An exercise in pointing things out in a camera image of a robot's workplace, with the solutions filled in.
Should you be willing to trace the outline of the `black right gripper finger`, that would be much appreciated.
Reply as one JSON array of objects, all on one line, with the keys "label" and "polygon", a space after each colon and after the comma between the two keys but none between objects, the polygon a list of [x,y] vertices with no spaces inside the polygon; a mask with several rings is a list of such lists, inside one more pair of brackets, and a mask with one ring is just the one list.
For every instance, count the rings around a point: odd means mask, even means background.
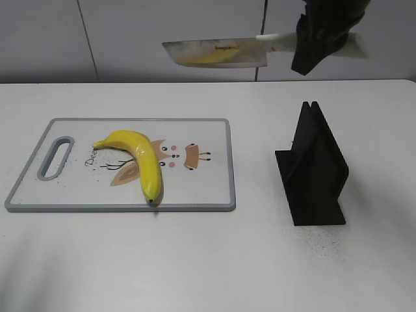
[{"label": "black right gripper finger", "polygon": [[296,49],[291,69],[307,75],[327,56],[347,43],[349,32],[365,15],[369,1],[306,1],[296,25]]}]

